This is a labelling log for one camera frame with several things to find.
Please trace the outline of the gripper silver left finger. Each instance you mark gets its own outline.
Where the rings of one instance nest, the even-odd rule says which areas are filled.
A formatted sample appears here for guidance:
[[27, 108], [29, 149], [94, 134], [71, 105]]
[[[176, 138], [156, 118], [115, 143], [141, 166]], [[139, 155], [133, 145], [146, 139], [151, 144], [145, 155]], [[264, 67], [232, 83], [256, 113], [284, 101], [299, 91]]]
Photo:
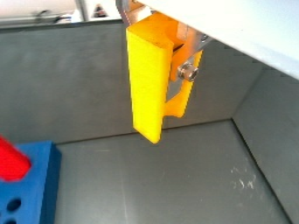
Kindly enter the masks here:
[[117, 0], [117, 9], [126, 26], [138, 23], [153, 15], [150, 7], [138, 0]]

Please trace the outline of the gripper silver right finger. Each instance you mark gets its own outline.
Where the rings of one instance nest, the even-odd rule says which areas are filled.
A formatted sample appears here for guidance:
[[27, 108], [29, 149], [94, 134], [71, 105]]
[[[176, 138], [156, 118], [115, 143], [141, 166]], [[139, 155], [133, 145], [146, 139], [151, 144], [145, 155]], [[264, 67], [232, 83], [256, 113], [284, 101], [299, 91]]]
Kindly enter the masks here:
[[200, 70], [196, 65], [196, 54], [200, 53], [213, 41], [213, 37], [184, 23], [178, 25], [177, 38], [182, 40], [184, 43], [174, 49], [173, 53], [168, 101], [181, 93], [185, 81], [189, 83], [194, 82]]

